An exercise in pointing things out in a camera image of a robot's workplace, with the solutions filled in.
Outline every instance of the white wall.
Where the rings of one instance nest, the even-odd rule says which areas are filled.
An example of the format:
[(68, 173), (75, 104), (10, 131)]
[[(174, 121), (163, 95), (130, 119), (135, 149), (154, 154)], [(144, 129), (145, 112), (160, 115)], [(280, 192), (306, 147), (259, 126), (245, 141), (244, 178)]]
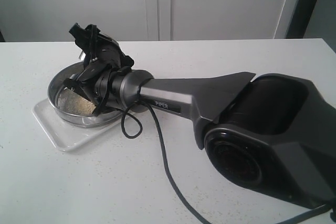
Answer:
[(75, 22), (94, 23), (116, 40), (154, 40), (156, 0), (0, 0), (6, 41), (73, 40), (67, 32)]
[[(281, 21), (284, 37), (296, 0)], [(172, 0), (173, 40), (274, 38), (285, 0)]]
[(336, 51), (336, 0), (317, 0), (305, 38), (323, 38)]

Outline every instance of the robotic arm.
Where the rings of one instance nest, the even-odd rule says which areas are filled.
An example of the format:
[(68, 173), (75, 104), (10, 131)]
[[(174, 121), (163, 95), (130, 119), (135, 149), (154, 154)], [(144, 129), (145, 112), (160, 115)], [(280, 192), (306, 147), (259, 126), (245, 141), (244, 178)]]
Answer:
[(89, 25), (70, 30), (84, 71), (65, 86), (96, 105), (132, 106), (190, 119), (196, 143), (233, 183), (308, 208), (336, 199), (336, 110), (311, 81), (241, 72), (208, 79), (154, 79), (132, 70), (119, 44)]

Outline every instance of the piper logo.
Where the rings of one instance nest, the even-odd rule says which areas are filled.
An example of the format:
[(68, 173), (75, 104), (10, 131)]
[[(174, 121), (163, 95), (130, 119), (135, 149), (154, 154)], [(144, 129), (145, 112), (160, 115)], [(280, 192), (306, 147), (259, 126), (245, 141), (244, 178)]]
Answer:
[(154, 101), (154, 102), (155, 102), (155, 106), (158, 106), (158, 107), (161, 107), (161, 108), (164, 108), (164, 109), (168, 110), (168, 104), (163, 103), (163, 102), (157, 102), (157, 101)]

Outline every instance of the white countertop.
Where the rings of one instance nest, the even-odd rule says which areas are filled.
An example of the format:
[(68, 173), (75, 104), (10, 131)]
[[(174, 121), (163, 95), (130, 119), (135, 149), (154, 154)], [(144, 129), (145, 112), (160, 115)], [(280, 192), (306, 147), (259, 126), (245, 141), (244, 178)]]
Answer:
[[(312, 80), (336, 106), (336, 54), (321, 39), (121, 42), (156, 78), (278, 72)], [(148, 112), (134, 140), (115, 127), (75, 152), (50, 143), (31, 112), (52, 77), (78, 61), (71, 42), (0, 43), (1, 223), (199, 223), (164, 173)], [(279, 222), (306, 209), (238, 187), (221, 176), (194, 140), (187, 119), (157, 112), (170, 169), (192, 206), (216, 223)], [(305, 223), (332, 223), (329, 214)]]

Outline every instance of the table surface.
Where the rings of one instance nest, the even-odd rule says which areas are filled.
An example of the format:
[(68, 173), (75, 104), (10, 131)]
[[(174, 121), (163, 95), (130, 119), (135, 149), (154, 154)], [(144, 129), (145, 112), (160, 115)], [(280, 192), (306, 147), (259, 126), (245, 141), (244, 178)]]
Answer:
[[(156, 78), (250, 71), (312, 80), (336, 106), (336, 54), (322, 39), (121, 42)], [(72, 42), (0, 43), (1, 223), (199, 223), (176, 197), (148, 112), (134, 140), (115, 127), (75, 152), (56, 150), (31, 112), (52, 77), (78, 61)], [(240, 188), (195, 143), (192, 123), (158, 111), (173, 177), (215, 223), (275, 223), (306, 209)], [(305, 223), (331, 223), (329, 214)]]

